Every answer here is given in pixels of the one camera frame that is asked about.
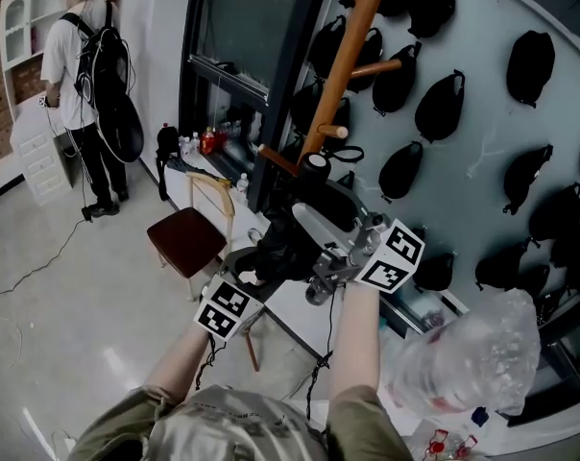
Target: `chair leg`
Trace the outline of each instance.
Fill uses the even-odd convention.
[[[159,258],[159,263],[164,268],[166,266],[166,259],[159,252],[157,252],[157,257]]]
[[[191,301],[192,303],[196,301],[194,289],[192,288],[192,279],[187,279],[187,296],[188,300]]]
[[[254,345],[252,345],[252,337],[250,336],[250,329],[247,328],[245,331],[245,341],[248,342],[248,351],[250,352],[250,359],[252,360],[252,365],[254,366],[254,370],[259,373],[260,369],[258,368],[258,361],[255,358],[254,353]]]

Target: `forearm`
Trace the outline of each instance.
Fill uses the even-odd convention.
[[[330,399],[353,386],[377,389],[379,383],[379,295],[377,290],[348,284],[332,356]]]
[[[207,331],[191,324],[160,359],[145,384],[163,389],[177,402],[183,401],[198,371],[207,343]]]
[[[60,86],[61,83],[51,84],[45,83],[45,93],[47,95],[47,103],[51,108],[57,108],[60,105]]]

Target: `person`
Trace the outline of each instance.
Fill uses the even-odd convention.
[[[105,1],[66,0],[66,7],[68,12],[78,15],[94,32],[104,27],[107,16]],[[118,10],[114,5],[111,7],[111,22],[117,27]],[[97,197],[97,202],[88,207],[89,212],[93,217],[102,217],[119,212],[119,206],[110,197],[105,166],[109,170],[110,183],[119,202],[128,200],[129,195],[124,164],[98,135],[97,113],[74,86],[84,38],[70,22],[58,20],[53,24],[45,43],[40,79],[45,82],[49,107],[60,108],[61,120],[71,135],[75,150],[80,153],[91,181],[91,189]]]
[[[208,333],[188,327],[145,385],[94,422],[69,461],[394,460],[411,455],[377,399],[378,293],[348,285],[332,356],[326,436],[278,400],[212,386],[188,395]]]

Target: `black pants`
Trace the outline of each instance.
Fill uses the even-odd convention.
[[[110,185],[113,191],[118,193],[126,189],[126,168],[123,162],[115,158],[105,141],[98,135],[95,123],[70,132],[91,177],[91,190],[98,197],[99,204],[109,206],[111,198],[105,166],[109,171]]]

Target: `brown chair seat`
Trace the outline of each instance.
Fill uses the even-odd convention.
[[[168,263],[186,279],[200,272],[226,246],[226,238],[201,212],[189,207],[147,229]]]

